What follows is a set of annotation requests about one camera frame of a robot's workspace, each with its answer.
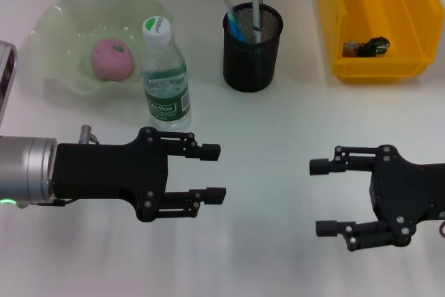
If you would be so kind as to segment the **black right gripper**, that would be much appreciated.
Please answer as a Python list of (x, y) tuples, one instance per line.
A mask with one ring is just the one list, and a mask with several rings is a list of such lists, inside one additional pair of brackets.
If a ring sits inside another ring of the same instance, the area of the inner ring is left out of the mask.
[(444, 220), (444, 164), (415, 164), (392, 145), (378, 148), (342, 147), (334, 158), (311, 159), (310, 175), (346, 171), (372, 172), (373, 211), (382, 222), (316, 221), (316, 236), (341, 235), (351, 252), (394, 245), (407, 246), (419, 223)]

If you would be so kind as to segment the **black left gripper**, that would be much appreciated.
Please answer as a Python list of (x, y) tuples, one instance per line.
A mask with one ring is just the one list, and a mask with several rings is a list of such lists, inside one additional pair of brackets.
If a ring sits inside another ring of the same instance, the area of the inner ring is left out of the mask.
[(128, 202), (138, 220), (159, 218), (168, 176), (168, 157), (217, 161), (218, 144), (199, 145), (191, 132), (143, 127), (124, 145), (60, 144), (52, 188), (61, 200), (114, 199)]

